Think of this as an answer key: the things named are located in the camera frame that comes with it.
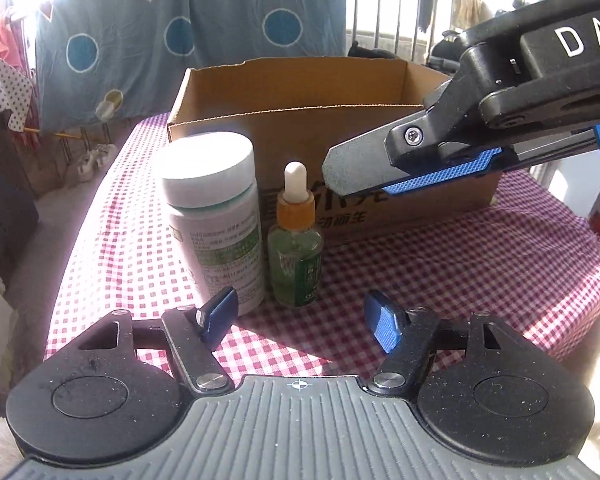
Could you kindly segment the green dropper bottle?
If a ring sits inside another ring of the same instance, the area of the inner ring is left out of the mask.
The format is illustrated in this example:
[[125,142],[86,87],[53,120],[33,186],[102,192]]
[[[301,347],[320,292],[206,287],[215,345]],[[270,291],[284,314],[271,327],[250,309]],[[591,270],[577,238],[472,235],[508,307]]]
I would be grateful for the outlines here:
[[288,162],[276,200],[276,223],[268,230],[270,280],[278,304],[299,309],[316,299],[323,246],[306,166]]

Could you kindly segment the white pill bottle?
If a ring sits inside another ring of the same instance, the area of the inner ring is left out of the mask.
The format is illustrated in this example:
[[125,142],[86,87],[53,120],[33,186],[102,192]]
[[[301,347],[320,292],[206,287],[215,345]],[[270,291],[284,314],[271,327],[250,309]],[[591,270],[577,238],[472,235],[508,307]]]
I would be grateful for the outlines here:
[[231,287],[240,315],[259,307],[265,284],[252,142],[231,131],[194,134],[162,148],[154,166],[200,299]]

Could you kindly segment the brown cardboard box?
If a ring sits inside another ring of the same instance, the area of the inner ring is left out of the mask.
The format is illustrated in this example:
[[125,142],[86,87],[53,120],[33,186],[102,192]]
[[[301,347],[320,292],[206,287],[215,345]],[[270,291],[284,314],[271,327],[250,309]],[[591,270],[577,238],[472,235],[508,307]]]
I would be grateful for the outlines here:
[[260,218],[275,222],[288,162],[303,162],[327,243],[403,231],[489,206],[501,176],[470,176],[401,195],[383,190],[340,197],[321,166],[332,146],[411,115],[445,75],[385,58],[260,58],[186,70],[168,121],[175,141],[210,131],[248,136],[260,194]]

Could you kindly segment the purple checkered tablecloth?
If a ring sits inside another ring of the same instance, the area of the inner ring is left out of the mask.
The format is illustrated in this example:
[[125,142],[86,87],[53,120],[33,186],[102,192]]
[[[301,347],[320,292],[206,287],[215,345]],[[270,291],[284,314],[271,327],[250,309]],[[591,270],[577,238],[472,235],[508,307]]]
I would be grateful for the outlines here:
[[[151,163],[167,138],[166,115],[140,122],[99,185],[59,287],[47,354],[112,309],[158,318],[198,304]],[[449,320],[491,313],[563,359],[600,315],[600,239],[535,180],[506,174],[486,209],[327,248],[314,304],[262,302],[216,358],[234,380],[372,374],[384,355],[364,322],[372,289]]]

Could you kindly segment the white sneaker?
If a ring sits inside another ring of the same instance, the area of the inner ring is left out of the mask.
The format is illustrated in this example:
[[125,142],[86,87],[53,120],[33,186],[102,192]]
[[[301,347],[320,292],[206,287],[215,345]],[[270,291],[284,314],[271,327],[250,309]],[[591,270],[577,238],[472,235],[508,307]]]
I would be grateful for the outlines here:
[[98,144],[94,149],[98,169],[108,168],[117,158],[119,150],[116,144]]
[[91,181],[94,178],[96,166],[96,153],[86,152],[76,165],[76,177],[80,183]]

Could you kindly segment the blue patterned bedsheet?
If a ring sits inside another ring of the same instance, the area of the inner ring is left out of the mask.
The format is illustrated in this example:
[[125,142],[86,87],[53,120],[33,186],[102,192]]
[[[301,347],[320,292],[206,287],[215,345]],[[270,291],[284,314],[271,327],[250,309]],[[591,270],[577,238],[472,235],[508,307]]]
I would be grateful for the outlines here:
[[35,32],[45,132],[170,110],[186,70],[340,56],[347,0],[52,0]]

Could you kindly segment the polka dot white cloth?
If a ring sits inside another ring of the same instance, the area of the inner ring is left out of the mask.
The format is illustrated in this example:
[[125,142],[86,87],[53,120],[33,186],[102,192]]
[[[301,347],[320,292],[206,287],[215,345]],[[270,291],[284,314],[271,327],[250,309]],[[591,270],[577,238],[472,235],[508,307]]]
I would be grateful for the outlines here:
[[7,123],[10,130],[23,132],[32,91],[30,79],[0,58],[0,114],[10,113]]

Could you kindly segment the red pink clothing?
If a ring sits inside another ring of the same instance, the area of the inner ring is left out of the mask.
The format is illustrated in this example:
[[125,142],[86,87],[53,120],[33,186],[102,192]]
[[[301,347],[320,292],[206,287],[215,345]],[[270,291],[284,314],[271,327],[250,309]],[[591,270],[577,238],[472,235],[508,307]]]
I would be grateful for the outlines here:
[[13,6],[0,14],[0,60],[29,77],[30,63],[23,21],[23,12]]

